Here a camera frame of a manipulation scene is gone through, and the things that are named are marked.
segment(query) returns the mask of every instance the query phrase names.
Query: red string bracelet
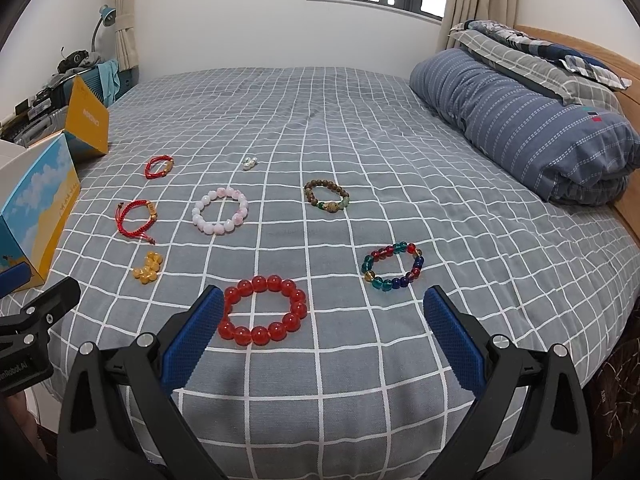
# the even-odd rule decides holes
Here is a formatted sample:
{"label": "red string bracelet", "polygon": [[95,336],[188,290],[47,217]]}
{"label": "red string bracelet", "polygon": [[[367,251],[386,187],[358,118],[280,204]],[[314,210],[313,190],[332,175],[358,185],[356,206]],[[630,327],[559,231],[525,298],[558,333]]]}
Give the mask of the red string bracelet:
{"label": "red string bracelet", "polygon": [[[229,321],[234,304],[240,298],[252,295],[254,292],[281,292],[289,298],[290,308],[282,317],[282,322],[274,321],[268,328],[255,326],[249,330],[245,326],[235,326]],[[268,278],[254,276],[251,281],[240,280],[238,286],[230,286],[225,289],[225,317],[218,325],[218,333],[222,339],[234,339],[241,346],[247,346],[252,341],[259,345],[266,345],[269,341],[282,341],[287,332],[295,332],[300,328],[300,320],[306,317],[306,294],[304,290],[296,288],[292,280],[283,280],[277,274]]]}
{"label": "red string bracelet", "polygon": [[[149,220],[143,226],[140,226],[135,231],[127,231],[122,226],[122,221],[124,217],[127,215],[129,211],[131,211],[135,207],[139,207],[141,205],[145,205],[147,209],[149,209]],[[150,238],[145,234],[145,231],[149,229],[156,220],[158,220],[158,212],[156,211],[156,206],[153,203],[149,202],[149,200],[134,200],[133,202],[129,202],[127,206],[122,209],[124,206],[124,202],[120,202],[118,207],[116,208],[116,225],[118,226],[118,231],[120,234],[125,235],[127,238],[142,238],[148,241],[150,244],[155,245],[156,241],[153,238]]]}
{"label": "red string bracelet", "polygon": [[[156,163],[156,162],[160,162],[161,160],[166,160],[166,164],[164,165],[164,168],[162,168],[161,171],[158,171],[157,173],[151,173],[151,167]],[[169,155],[158,155],[153,157],[145,166],[145,176],[151,180],[152,178],[158,178],[160,176],[165,176],[167,173],[169,173],[171,171],[171,168],[174,166],[174,159],[172,157],[170,157]]]}

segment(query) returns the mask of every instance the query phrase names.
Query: blue gripper pad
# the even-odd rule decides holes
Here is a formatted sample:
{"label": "blue gripper pad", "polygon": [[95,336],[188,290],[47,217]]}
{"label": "blue gripper pad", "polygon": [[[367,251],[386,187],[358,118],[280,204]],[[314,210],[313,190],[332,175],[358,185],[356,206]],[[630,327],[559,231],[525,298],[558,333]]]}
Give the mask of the blue gripper pad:
{"label": "blue gripper pad", "polygon": [[162,357],[160,377],[160,385],[167,396],[187,384],[207,344],[216,333],[224,311],[224,295],[219,288],[213,288],[167,347]]}
{"label": "blue gripper pad", "polygon": [[31,267],[27,262],[21,262],[5,272],[0,272],[0,298],[11,294],[16,288],[26,285],[30,279]]}
{"label": "blue gripper pad", "polygon": [[460,386],[481,397],[486,386],[484,358],[437,290],[424,293],[424,317],[436,336]]}

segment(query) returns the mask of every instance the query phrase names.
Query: white wall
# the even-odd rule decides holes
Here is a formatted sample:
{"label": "white wall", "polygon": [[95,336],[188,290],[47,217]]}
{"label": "white wall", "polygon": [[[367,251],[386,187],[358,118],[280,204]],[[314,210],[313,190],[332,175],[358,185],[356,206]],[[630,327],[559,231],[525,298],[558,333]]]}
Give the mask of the white wall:
{"label": "white wall", "polygon": [[[40,91],[65,55],[91,50],[100,6],[113,0],[31,0],[0,51],[0,121]],[[101,27],[96,50],[113,56],[113,27]]]}
{"label": "white wall", "polygon": [[591,41],[640,63],[640,27],[622,0],[519,0],[516,23]]}
{"label": "white wall", "polygon": [[307,0],[136,0],[140,77],[229,66],[350,66],[408,77],[437,25]]}

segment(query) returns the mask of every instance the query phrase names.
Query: bed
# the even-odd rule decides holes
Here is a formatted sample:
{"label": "bed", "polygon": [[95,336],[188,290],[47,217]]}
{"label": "bed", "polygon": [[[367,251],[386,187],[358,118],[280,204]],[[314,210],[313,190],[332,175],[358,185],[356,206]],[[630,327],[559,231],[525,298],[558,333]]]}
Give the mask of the bed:
{"label": "bed", "polygon": [[[157,331],[209,283],[292,278],[310,307],[298,332],[247,349],[216,335],[174,392],[230,478],[423,473],[473,400],[422,316],[431,285],[489,333],[525,348],[566,344],[582,384],[638,296],[635,181],[617,209],[542,202],[434,117],[403,79],[344,68],[210,70],[141,84],[110,110],[110,152],[79,170],[82,190],[47,282],[69,275],[82,288],[78,308],[52,330],[49,388],[62,397],[82,342],[110,348]],[[173,171],[146,180],[145,163],[160,153],[174,157]],[[247,156],[258,164],[243,171]],[[302,186],[313,178],[343,186],[350,206],[332,216],[311,207]],[[226,185],[247,196],[249,216],[236,232],[209,237],[191,222],[193,202]],[[130,274],[149,246],[114,224],[118,202],[137,198],[158,205],[149,234],[165,261],[149,285]],[[233,209],[213,203],[207,215]],[[422,249],[422,275],[409,288],[375,290],[361,277],[363,257],[402,240]],[[401,257],[376,264],[389,275],[409,268]],[[35,294],[4,298],[2,313]],[[237,304],[232,320],[268,324],[283,312],[281,298],[262,294]],[[135,399],[124,396],[143,448],[158,459]],[[489,461],[523,399],[518,391]]]}

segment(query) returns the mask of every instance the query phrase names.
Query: silver bolt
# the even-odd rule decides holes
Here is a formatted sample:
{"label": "silver bolt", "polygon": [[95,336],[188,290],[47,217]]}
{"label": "silver bolt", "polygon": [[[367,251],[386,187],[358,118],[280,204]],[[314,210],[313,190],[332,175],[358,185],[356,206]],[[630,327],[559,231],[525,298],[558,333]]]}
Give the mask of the silver bolt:
{"label": "silver bolt", "polygon": [[136,343],[138,343],[138,346],[142,346],[142,348],[147,348],[154,343],[154,340],[153,334],[140,334],[138,339],[136,339]]}
{"label": "silver bolt", "polygon": [[569,351],[566,349],[566,346],[560,344],[554,345],[554,354],[558,357],[566,357],[568,353]]}
{"label": "silver bolt", "polygon": [[494,339],[492,341],[494,342],[495,346],[502,349],[507,348],[507,346],[511,344],[510,341],[503,335],[494,335]]}
{"label": "silver bolt", "polygon": [[89,355],[94,351],[94,344],[91,341],[87,341],[86,343],[82,343],[80,345],[80,353],[82,355]]}

